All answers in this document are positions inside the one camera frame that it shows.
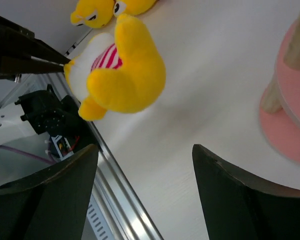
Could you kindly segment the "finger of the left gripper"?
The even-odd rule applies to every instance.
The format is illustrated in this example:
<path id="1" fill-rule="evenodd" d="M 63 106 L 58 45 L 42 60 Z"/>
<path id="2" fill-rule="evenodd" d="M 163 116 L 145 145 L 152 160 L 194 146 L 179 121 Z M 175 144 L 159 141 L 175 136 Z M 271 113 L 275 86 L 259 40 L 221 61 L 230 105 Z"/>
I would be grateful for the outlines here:
<path id="1" fill-rule="evenodd" d="M 18 59 L 32 57 L 56 64 L 70 60 L 57 50 L 37 39 L 31 30 L 0 16 L 0 55 Z"/>
<path id="2" fill-rule="evenodd" d="M 0 80 L 14 80 L 22 74 L 49 74 L 63 72 L 63 66 L 35 59 L 0 57 Z"/>

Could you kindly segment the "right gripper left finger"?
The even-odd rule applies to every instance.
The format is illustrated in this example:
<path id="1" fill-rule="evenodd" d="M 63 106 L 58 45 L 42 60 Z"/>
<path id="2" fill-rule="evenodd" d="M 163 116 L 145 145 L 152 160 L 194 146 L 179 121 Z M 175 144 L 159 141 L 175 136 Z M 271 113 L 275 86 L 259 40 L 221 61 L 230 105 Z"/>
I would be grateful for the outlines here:
<path id="1" fill-rule="evenodd" d="M 90 144 L 0 186 L 0 240 L 80 240 L 98 165 Z"/>

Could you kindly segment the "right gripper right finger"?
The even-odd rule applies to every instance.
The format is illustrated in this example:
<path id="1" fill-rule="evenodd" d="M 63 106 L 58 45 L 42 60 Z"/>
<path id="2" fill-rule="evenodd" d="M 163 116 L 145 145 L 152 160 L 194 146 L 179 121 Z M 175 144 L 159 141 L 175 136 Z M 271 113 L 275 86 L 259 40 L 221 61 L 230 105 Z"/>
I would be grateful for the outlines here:
<path id="1" fill-rule="evenodd" d="M 300 190 L 250 173 L 200 144 L 193 168 L 211 240 L 300 240 Z"/>

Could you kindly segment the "yellow plush corner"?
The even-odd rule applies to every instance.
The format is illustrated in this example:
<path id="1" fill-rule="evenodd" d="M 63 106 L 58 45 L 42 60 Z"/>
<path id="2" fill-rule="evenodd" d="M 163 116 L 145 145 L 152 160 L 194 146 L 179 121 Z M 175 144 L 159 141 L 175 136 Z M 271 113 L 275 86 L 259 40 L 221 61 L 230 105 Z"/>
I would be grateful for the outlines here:
<path id="1" fill-rule="evenodd" d="M 100 120 L 108 111 L 143 111 L 166 84 L 165 63 L 147 26 L 125 13 L 116 19 L 113 34 L 95 35 L 63 69 L 86 121 Z"/>

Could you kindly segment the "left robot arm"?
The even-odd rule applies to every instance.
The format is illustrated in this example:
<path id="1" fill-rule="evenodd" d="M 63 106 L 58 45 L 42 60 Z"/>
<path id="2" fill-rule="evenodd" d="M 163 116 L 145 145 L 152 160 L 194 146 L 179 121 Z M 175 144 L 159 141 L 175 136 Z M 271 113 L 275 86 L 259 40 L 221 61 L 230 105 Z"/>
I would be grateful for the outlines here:
<path id="1" fill-rule="evenodd" d="M 35 34 L 0 16 L 0 80 L 16 82 L 23 74 L 61 73 L 70 59 Z M 52 86 L 22 95 L 0 108 L 0 146 L 42 133 L 72 135 L 82 124 L 71 97 L 59 100 Z"/>

